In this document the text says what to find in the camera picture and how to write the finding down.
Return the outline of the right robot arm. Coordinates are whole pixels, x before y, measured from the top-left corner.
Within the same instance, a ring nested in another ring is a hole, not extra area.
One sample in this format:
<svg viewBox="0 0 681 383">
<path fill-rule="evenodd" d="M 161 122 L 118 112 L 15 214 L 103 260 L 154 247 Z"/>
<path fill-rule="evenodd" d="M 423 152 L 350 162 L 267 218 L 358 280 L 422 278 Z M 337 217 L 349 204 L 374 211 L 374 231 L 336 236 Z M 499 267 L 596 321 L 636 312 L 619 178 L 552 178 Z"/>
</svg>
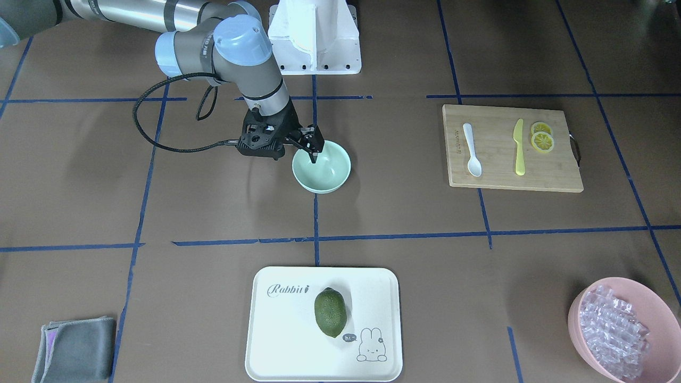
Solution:
<svg viewBox="0 0 681 383">
<path fill-rule="evenodd" d="M 142 102 L 157 89 L 179 80 L 202 79 L 208 90 L 234 83 L 247 106 L 242 133 L 217 146 L 235 146 L 241 155 L 285 155 L 285 146 L 304 151 L 312 163 L 325 140 L 316 124 L 300 124 L 262 19 L 244 1 L 2 1 L 2 47 L 68 20 L 106 20 L 160 34 L 156 63 L 166 80 L 146 90 L 133 107 L 139 133 L 151 145 L 166 149 L 146 134 L 138 120 Z"/>
</svg>

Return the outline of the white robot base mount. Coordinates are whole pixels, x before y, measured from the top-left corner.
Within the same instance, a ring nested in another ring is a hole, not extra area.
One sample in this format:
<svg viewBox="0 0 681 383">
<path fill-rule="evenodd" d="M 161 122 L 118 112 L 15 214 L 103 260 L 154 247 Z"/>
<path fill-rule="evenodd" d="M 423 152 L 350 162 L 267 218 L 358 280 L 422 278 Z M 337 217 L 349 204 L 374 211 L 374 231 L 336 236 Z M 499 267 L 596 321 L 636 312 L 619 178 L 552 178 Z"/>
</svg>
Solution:
<svg viewBox="0 0 681 383">
<path fill-rule="evenodd" d="M 280 1 L 268 37 L 285 76 L 353 75 L 362 70 L 358 9 L 346 1 Z"/>
</svg>

